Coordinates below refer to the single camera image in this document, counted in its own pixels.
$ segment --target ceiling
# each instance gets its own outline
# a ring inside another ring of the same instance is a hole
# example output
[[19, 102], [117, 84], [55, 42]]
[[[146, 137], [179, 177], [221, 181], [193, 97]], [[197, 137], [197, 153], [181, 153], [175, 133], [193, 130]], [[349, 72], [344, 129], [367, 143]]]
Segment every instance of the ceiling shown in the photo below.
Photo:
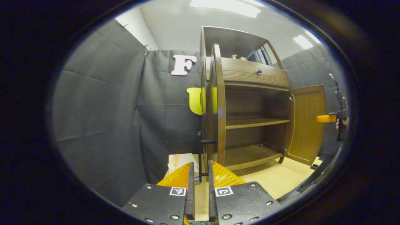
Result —
[[140, 9], [160, 50], [199, 51], [201, 25], [241, 30], [268, 39], [281, 59], [302, 51], [293, 40], [300, 34], [315, 44], [304, 28], [272, 7], [264, 7], [255, 19], [223, 10], [191, 8], [190, 0], [153, 0]]

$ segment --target drawer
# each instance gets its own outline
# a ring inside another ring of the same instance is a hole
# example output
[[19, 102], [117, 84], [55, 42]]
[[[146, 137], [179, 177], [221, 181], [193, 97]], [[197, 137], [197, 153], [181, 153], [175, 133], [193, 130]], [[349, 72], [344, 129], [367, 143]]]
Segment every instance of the drawer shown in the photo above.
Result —
[[[206, 77], [210, 78], [210, 57], [206, 57]], [[261, 63], [221, 58], [224, 82], [255, 83], [290, 88], [286, 71]]]

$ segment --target wooden shelf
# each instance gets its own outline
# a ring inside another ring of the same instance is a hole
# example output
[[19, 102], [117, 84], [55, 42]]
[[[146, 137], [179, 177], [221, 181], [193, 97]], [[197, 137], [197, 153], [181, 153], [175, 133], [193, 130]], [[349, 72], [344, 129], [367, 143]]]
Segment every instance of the wooden shelf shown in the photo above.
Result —
[[225, 149], [224, 167], [230, 171], [257, 166], [282, 157], [283, 154], [259, 144]]
[[227, 120], [226, 129], [239, 129], [246, 127], [261, 127], [266, 125], [274, 125], [279, 123], [288, 123], [290, 120], [258, 118], [258, 119], [244, 119], [244, 120]]
[[262, 94], [270, 94], [277, 91], [289, 91], [288, 88], [271, 86], [266, 84], [258, 84], [258, 83], [243, 83], [243, 82], [235, 82], [235, 81], [224, 81], [225, 91], [250, 91], [257, 92]]

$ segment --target fluorescent light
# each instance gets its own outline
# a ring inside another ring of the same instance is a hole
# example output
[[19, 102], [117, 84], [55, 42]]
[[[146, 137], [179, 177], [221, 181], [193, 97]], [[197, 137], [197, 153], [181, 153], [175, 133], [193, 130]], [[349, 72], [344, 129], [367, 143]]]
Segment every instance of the fluorescent light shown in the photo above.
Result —
[[192, 0], [190, 6], [226, 10], [242, 14], [243, 16], [248, 16], [253, 19], [259, 12], [261, 12], [260, 9], [237, 0]]
[[303, 35], [299, 35], [295, 38], [293, 38], [301, 47], [306, 50], [312, 47], [312, 44], [305, 38]]
[[250, 4], [253, 4], [253, 5], [255, 5], [255, 6], [258, 6], [258, 7], [265, 7], [265, 5], [264, 4], [262, 4], [261, 2], [257, 2], [256, 0], [244, 0], [245, 2], [248, 2], [248, 3], [250, 3]]
[[321, 43], [320, 40], [318, 40], [318, 38], [315, 37], [313, 34], [311, 34], [308, 30], [306, 30], [306, 34], [307, 34], [308, 36], [310, 36], [311, 39], [313, 39], [317, 44]]

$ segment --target person's hand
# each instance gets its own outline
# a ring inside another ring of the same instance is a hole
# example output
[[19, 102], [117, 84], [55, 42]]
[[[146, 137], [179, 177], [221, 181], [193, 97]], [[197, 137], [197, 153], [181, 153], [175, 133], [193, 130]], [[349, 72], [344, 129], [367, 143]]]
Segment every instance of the person's hand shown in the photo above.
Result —
[[[349, 124], [349, 118], [342, 120], [342, 122], [343, 122], [343, 125], [345, 125], [347, 128], [347, 124]], [[339, 119], [336, 121], [336, 130], [339, 130]]]

